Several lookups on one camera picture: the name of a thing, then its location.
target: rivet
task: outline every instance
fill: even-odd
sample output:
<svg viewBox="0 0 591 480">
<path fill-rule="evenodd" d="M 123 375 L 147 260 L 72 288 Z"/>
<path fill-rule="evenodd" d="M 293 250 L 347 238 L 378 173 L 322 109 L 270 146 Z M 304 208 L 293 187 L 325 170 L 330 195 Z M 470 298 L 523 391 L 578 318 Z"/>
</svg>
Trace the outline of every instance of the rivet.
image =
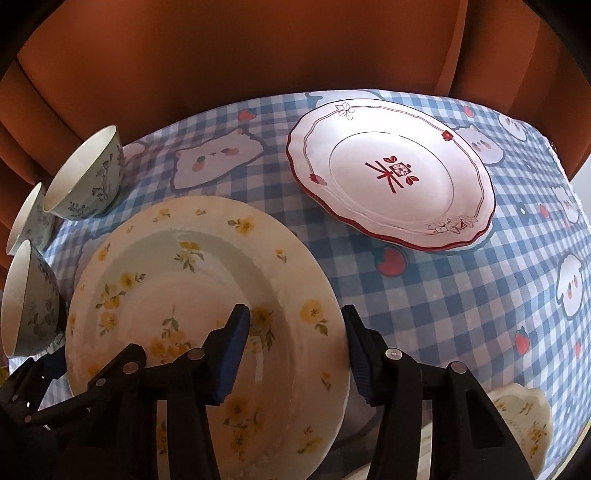
<svg viewBox="0 0 591 480">
<path fill-rule="evenodd" d="M 453 362 L 452 370 L 457 374 L 465 374 L 468 371 L 468 367 L 462 362 Z"/>
<path fill-rule="evenodd" d="M 202 348 L 191 348 L 187 352 L 187 358 L 189 360 L 201 360 L 205 356 L 205 352 Z"/>
<path fill-rule="evenodd" d="M 123 366 L 123 373 L 126 375 L 131 375 L 134 374 L 138 371 L 139 365 L 137 364 L 137 362 L 127 362 L 124 366 Z"/>
<path fill-rule="evenodd" d="M 402 352 L 397 348 L 388 348 L 388 350 L 386 350 L 386 356 L 390 360 L 400 360 L 402 358 Z"/>
</svg>

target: red-rimmed plate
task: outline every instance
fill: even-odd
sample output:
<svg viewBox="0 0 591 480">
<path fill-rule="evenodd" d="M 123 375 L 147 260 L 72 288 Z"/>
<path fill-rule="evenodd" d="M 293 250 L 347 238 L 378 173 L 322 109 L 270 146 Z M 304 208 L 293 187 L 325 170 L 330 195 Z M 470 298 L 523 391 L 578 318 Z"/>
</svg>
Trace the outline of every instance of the red-rimmed plate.
<svg viewBox="0 0 591 480">
<path fill-rule="evenodd" d="M 470 245 L 495 211 L 488 172 L 466 141 L 397 103 L 351 99 L 312 110 L 290 132 L 287 156 L 329 213 L 417 250 Z"/>
</svg>

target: blue gingham tablecloth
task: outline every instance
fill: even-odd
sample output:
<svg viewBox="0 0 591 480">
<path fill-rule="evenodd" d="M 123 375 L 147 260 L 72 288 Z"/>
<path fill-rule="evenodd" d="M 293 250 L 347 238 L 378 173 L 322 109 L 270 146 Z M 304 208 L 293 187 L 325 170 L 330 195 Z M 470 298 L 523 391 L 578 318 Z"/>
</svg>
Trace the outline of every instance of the blue gingham tablecloth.
<svg viewBox="0 0 591 480">
<path fill-rule="evenodd" d="M 285 154 L 290 129 L 313 108 L 347 98 L 421 110 L 481 152 L 496 194 L 482 243 L 439 254 L 386 244 L 335 220 L 300 190 Z M 305 243 L 340 304 L 354 304 L 389 346 L 427 364 L 461 360 L 487 390 L 510 382 L 541 388 L 554 417 L 546 478 L 589 419 L 591 236 L 548 140 L 516 124 L 472 103 L 381 90 L 279 95 L 216 108 L 127 145 L 115 207 L 101 218 L 64 222 L 45 257 L 69 299 L 106 234 L 140 210 L 183 195 L 247 202 Z M 237 166 L 199 185 L 202 162 L 215 154 L 235 156 Z M 20 363 L 11 361 L 11 368 Z M 44 405 L 69 395 L 62 378 Z M 380 415 L 352 383 L 342 430 L 313 478 L 337 480 L 369 462 Z"/>
</svg>

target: yellow flower pattern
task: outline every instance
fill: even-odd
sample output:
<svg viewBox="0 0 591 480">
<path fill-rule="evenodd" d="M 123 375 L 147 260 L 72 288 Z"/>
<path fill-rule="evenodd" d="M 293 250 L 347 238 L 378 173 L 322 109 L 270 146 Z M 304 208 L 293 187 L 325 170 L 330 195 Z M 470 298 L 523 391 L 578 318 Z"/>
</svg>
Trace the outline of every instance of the yellow flower pattern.
<svg viewBox="0 0 591 480">
<path fill-rule="evenodd" d="M 283 253 L 283 249 L 278 248 L 275 250 L 275 256 L 283 263 L 287 263 L 287 256 Z"/>
<path fill-rule="evenodd" d="M 76 325 L 76 314 L 74 312 L 70 312 L 68 316 L 68 328 L 70 329 L 70 336 L 74 335 L 74 327 Z"/>
<path fill-rule="evenodd" d="M 507 405 L 505 402 L 501 401 L 501 400 L 497 400 L 495 403 L 495 407 L 497 410 L 501 410 L 501 411 L 507 411 Z"/>
<path fill-rule="evenodd" d="M 104 290 L 100 293 L 100 303 L 95 305 L 95 308 L 103 309 L 100 314 L 100 336 L 106 335 L 111 330 L 117 327 L 119 319 L 117 315 L 111 310 L 116 310 L 121 306 L 121 297 L 127 295 L 128 290 L 132 290 L 136 283 L 142 283 L 146 278 L 145 273 L 131 274 L 125 272 L 119 278 L 119 285 L 116 284 L 105 284 Z"/>
<path fill-rule="evenodd" d="M 160 422 L 158 429 L 156 430 L 156 448 L 158 449 L 159 455 L 165 455 L 168 453 L 168 436 L 165 420 Z"/>
<path fill-rule="evenodd" d="M 102 328 L 102 330 L 100 331 L 100 336 L 109 333 L 111 330 L 117 327 L 118 323 L 119 319 L 113 312 L 105 311 L 101 313 L 99 327 Z"/>
<path fill-rule="evenodd" d="M 167 218 L 170 218 L 170 208 L 161 208 L 152 221 L 159 222 Z"/>
<path fill-rule="evenodd" d="M 301 440 L 301 448 L 297 450 L 297 453 L 314 453 L 318 451 L 318 448 L 322 445 L 322 437 L 315 435 L 314 430 L 311 426 L 304 430 L 304 435 Z"/>
<path fill-rule="evenodd" d="M 246 236 L 254 230 L 255 222 L 252 217 L 246 217 L 228 220 L 228 225 L 233 226 L 239 234 Z"/>
<path fill-rule="evenodd" d="M 326 391 L 330 391 L 330 387 L 332 387 L 332 383 L 330 383 L 330 373 L 324 371 L 320 372 L 320 380 L 326 388 Z"/>
<path fill-rule="evenodd" d="M 226 418 L 223 421 L 232 429 L 230 449 L 237 454 L 238 460 L 245 461 L 246 448 L 251 439 L 265 427 L 265 417 L 259 408 L 252 415 L 249 413 L 248 399 L 238 395 L 231 395 L 224 402 Z"/>
<path fill-rule="evenodd" d="M 205 260 L 203 254 L 200 252 L 201 247 L 195 242 L 179 242 L 178 245 L 181 251 L 175 255 L 174 260 L 183 265 L 183 270 L 188 268 L 192 273 L 195 273 L 195 257 L 201 261 Z"/>
<path fill-rule="evenodd" d="M 172 315 L 162 322 L 163 330 L 160 337 L 153 337 L 150 342 L 150 353 L 160 364 L 174 362 L 192 348 L 191 342 L 186 341 L 186 334 L 179 330 L 174 311 L 175 306 L 173 305 Z"/>
<path fill-rule="evenodd" d="M 531 409 L 534 407 L 534 404 L 532 402 L 526 402 L 525 405 L 523 407 L 521 407 L 521 410 L 519 411 L 519 414 L 525 414 L 527 415 L 529 412 L 531 412 Z"/>
<path fill-rule="evenodd" d="M 109 248 L 111 248 L 111 243 L 106 244 L 103 248 L 99 250 L 97 254 L 99 262 L 104 262 L 107 259 L 107 255 L 109 254 Z"/>
<path fill-rule="evenodd" d="M 314 325 L 322 335 L 328 336 L 328 320 L 324 318 L 324 309 L 318 300 L 306 300 L 300 309 L 300 319 L 308 325 Z"/>
<path fill-rule="evenodd" d="M 548 436 L 548 433 L 546 432 L 546 427 L 547 427 L 546 424 L 544 424 L 543 426 L 540 426 L 540 424 L 537 421 L 535 421 L 535 422 L 533 422 L 532 426 L 527 431 L 527 436 L 530 438 L 530 440 L 532 442 L 534 442 L 534 444 L 530 447 L 530 460 L 533 458 L 535 453 L 540 448 L 540 445 L 539 445 L 540 440 L 543 437 Z"/>
<path fill-rule="evenodd" d="M 254 307 L 251 310 L 251 328 L 248 332 L 248 346 L 253 353 L 260 353 L 263 346 L 271 350 L 275 334 L 271 330 L 273 311 L 265 306 Z"/>
<path fill-rule="evenodd" d="M 105 284 L 104 290 L 100 293 L 100 303 L 95 305 L 96 309 L 103 308 L 105 310 L 116 310 L 121 306 L 121 297 L 127 295 L 128 290 L 133 290 L 136 283 L 142 283 L 146 278 L 145 273 L 131 274 L 125 272 L 119 278 L 119 285 Z M 110 329 L 101 331 L 101 336 L 109 333 Z"/>
</svg>

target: floral plate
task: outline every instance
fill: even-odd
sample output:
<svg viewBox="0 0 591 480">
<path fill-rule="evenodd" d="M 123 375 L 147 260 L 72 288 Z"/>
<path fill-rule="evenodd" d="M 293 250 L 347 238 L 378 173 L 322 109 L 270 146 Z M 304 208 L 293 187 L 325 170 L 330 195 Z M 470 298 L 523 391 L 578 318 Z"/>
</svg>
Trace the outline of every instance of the floral plate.
<svg viewBox="0 0 591 480">
<path fill-rule="evenodd" d="M 544 393 L 514 383 L 493 390 L 488 396 L 517 440 L 532 473 L 539 476 L 554 433 L 552 410 Z M 433 424 L 428 423 L 421 431 L 417 480 L 429 479 L 432 434 Z M 369 466 L 368 463 L 343 480 L 366 480 Z"/>
<path fill-rule="evenodd" d="M 352 99 L 312 110 L 290 132 L 287 156 L 329 213 L 410 248 L 470 245 L 495 211 L 490 177 L 468 143 L 397 103 Z"/>
<path fill-rule="evenodd" d="M 247 346 L 232 393 L 207 410 L 222 478 L 308 478 L 345 412 L 345 327 L 311 253 L 277 220 L 244 203 L 173 199 L 138 213 L 107 237 L 70 306 L 66 361 L 72 392 L 85 391 L 131 342 L 144 347 L 148 366 L 201 346 L 236 303 L 251 308 Z M 161 408 L 162 480 L 168 472 Z"/>
</svg>

